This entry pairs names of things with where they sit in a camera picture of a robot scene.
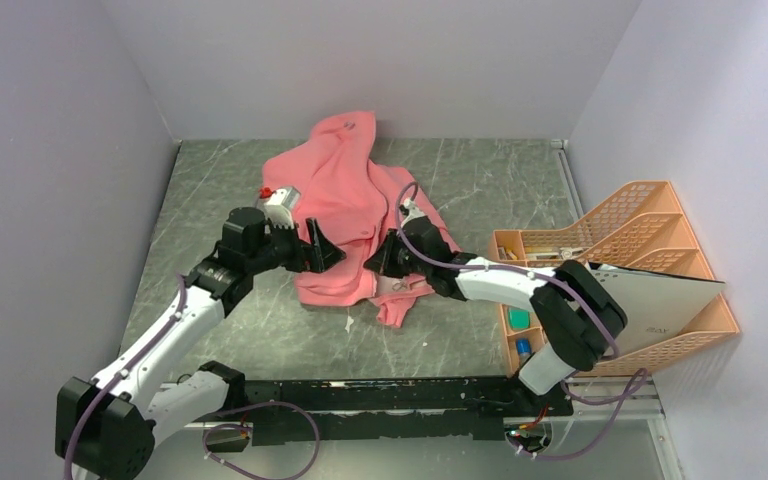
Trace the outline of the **pink zip-up jacket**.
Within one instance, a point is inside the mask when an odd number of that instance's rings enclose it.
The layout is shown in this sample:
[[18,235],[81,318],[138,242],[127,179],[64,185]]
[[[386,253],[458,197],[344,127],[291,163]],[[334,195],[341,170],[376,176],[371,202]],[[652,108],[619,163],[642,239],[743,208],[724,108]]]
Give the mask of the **pink zip-up jacket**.
[[269,159],[262,184],[293,187],[300,198],[292,209],[298,221],[315,219],[325,237],[346,257],[322,274],[300,273],[294,283],[301,303],[348,307],[368,300],[380,323],[399,328],[416,300],[432,294],[420,275],[388,278],[364,268],[364,262],[395,228],[402,188],[413,182],[403,167],[374,163],[376,117],[354,111],[317,123],[300,146]]

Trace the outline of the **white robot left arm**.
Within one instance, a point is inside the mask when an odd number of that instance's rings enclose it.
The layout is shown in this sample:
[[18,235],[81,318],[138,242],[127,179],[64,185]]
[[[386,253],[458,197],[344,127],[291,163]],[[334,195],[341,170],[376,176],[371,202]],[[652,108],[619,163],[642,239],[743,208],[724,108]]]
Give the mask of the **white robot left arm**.
[[275,269],[321,274],[346,257],[308,218],[301,235],[283,207],[232,210],[211,253],[177,278],[177,295],[139,339],[91,379],[69,379],[57,395],[55,452],[65,479],[134,479],[154,449],[190,422],[215,414],[282,407],[253,403],[245,375],[216,361],[169,389],[163,383],[192,347]]

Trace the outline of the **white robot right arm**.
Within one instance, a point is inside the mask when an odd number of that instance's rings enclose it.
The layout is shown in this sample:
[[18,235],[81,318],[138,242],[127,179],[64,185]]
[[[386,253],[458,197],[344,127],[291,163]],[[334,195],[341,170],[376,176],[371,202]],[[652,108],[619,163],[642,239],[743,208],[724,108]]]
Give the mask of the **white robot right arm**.
[[364,267],[390,278],[419,275],[442,297],[535,313],[545,343],[518,367],[519,381],[509,389],[512,407],[524,415],[536,413],[548,392],[571,375],[618,355],[617,338],[628,324],[603,282],[582,263],[527,268],[456,251],[427,218],[389,230]]

